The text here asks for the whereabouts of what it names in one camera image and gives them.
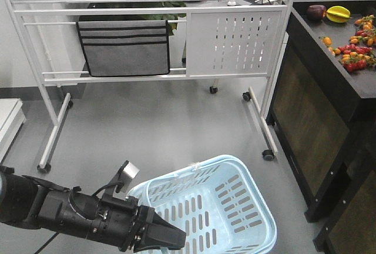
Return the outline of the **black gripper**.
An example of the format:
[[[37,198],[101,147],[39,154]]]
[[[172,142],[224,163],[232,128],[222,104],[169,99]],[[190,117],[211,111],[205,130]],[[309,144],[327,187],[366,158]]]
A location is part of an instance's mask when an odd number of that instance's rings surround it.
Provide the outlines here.
[[[162,219],[154,208],[140,205],[136,197],[115,198],[114,189],[106,188],[101,198],[76,188],[48,191],[38,203],[38,227],[116,246],[122,252],[184,248],[185,231]]]

